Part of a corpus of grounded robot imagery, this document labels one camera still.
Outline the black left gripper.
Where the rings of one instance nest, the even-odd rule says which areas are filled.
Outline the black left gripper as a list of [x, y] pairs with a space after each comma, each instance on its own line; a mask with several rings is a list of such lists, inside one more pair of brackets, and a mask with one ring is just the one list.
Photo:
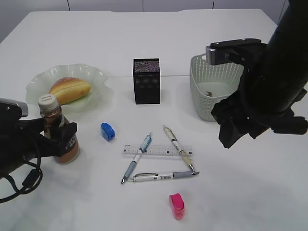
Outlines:
[[0, 114], [0, 177], [38, 156], [72, 158], [77, 154], [77, 123], [43, 125], [43, 119], [20, 120]]

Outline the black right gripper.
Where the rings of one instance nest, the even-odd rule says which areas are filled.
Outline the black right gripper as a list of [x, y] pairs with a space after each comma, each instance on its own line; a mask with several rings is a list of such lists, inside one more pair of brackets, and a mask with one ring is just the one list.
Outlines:
[[225, 148], [231, 148], [245, 134], [255, 139], [268, 129], [278, 134], [307, 133], [306, 119], [295, 116], [291, 108], [281, 113], [264, 113], [250, 103], [246, 87], [254, 74], [245, 69], [238, 90], [215, 104], [211, 112], [220, 125], [218, 138]]

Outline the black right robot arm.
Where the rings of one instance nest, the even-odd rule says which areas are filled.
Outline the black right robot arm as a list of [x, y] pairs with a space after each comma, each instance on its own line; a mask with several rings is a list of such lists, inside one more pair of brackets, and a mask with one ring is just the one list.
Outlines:
[[268, 43], [245, 38], [215, 42], [206, 48], [210, 65], [235, 63], [244, 67], [235, 93], [214, 105], [219, 140], [230, 148], [242, 136], [256, 138], [271, 129], [303, 135], [308, 123], [295, 116], [292, 105], [307, 93], [308, 3], [289, 2]]

